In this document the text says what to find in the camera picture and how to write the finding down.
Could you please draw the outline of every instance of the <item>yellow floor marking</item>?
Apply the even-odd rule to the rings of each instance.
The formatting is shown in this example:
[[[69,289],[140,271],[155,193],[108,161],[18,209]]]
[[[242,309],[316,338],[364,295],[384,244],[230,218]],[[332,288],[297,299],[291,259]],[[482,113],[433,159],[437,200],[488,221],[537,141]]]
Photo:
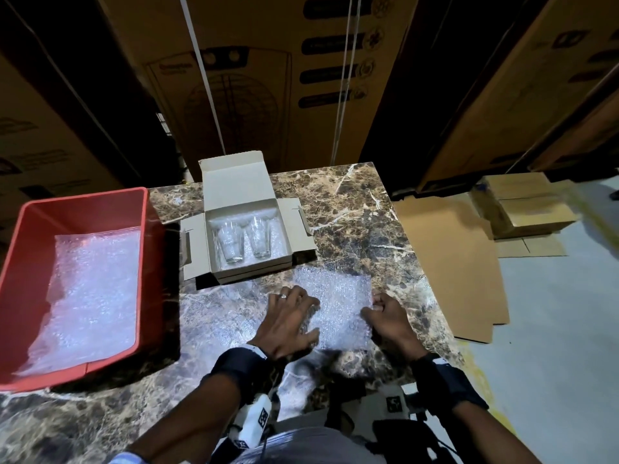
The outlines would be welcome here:
[[[492,394],[488,379],[482,369],[476,365],[475,357],[473,357],[473,352],[468,347],[468,343],[459,340],[458,346],[460,347],[460,353],[462,353],[462,357],[464,358],[464,372],[468,376],[468,380],[471,382],[477,393],[481,395],[488,403],[488,406],[490,406],[489,412],[494,416],[494,418],[496,418],[505,428],[516,435],[516,430],[510,423],[507,415],[496,408],[495,397]]]

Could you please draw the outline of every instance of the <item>wrist strap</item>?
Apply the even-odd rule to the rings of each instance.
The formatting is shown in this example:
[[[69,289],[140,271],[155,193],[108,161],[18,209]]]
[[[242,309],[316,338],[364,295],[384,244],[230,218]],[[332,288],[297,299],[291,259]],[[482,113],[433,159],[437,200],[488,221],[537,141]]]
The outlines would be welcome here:
[[[258,347],[243,345],[223,352],[203,382],[213,374],[225,374],[241,391],[241,404],[251,404],[258,392],[270,389],[275,364]]]
[[[432,415],[451,413],[453,407],[462,401],[488,409],[488,404],[475,391],[464,371],[436,353],[428,353],[413,361],[410,368],[424,405]]]

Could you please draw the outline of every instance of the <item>marble countertop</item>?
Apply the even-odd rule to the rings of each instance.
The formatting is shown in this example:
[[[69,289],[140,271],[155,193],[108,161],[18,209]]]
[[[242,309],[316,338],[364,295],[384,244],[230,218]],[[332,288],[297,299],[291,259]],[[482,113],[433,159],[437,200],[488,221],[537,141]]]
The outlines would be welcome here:
[[[298,197],[314,233],[318,259],[349,274],[371,275],[406,307],[424,345],[461,365],[445,317],[415,257],[389,197],[370,163],[271,176],[278,197]],[[51,390],[0,395],[0,461],[100,463],[146,431],[194,389],[231,345],[252,337],[268,293],[290,284],[284,271],[231,285],[197,289],[179,277],[178,221],[202,211],[201,184],[151,190],[167,224],[166,335],[154,352],[125,359],[83,381]],[[368,390],[412,380],[375,346],[328,358],[320,352],[287,369],[280,420],[328,403],[329,375],[363,379]]]

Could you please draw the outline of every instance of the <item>right hand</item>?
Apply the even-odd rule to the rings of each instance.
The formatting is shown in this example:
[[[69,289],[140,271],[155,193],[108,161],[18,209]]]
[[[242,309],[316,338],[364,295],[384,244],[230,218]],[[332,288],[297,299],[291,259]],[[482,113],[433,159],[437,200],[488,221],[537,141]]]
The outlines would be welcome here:
[[[379,309],[364,307],[361,310],[362,318],[383,338],[394,343],[407,361],[419,359],[428,353],[408,323],[406,311],[397,299],[380,292],[373,295],[373,302]]]

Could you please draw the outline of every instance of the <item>drinking glass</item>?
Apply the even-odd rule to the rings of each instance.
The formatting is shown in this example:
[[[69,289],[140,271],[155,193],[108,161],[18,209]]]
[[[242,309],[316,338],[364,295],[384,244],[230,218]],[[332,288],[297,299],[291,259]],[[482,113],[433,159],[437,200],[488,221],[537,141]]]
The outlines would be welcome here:
[[[270,227],[269,220],[261,217],[252,217],[247,225],[247,234],[250,237],[251,251],[256,258],[270,256]]]
[[[224,222],[217,230],[217,240],[226,262],[236,264],[243,260],[243,228],[239,224],[232,221]]]

